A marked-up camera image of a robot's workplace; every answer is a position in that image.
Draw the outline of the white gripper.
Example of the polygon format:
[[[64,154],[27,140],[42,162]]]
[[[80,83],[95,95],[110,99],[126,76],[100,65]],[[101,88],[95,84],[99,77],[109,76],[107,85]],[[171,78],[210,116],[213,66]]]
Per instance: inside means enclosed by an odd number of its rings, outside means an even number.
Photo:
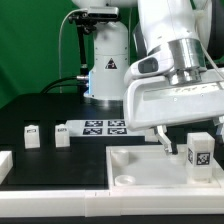
[[[196,84],[171,86],[164,76],[133,81],[124,96],[124,119],[129,130],[156,127],[167,154],[177,155],[165,126],[213,119],[216,135],[224,140],[224,79],[214,70]]]

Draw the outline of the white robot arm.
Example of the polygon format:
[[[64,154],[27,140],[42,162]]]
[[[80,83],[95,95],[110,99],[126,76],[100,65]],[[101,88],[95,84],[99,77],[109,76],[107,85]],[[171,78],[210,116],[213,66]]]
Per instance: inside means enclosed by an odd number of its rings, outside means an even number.
[[[153,128],[167,151],[166,126],[224,115],[224,77],[204,65],[189,0],[134,0],[147,55],[125,74],[124,118],[131,130]]]

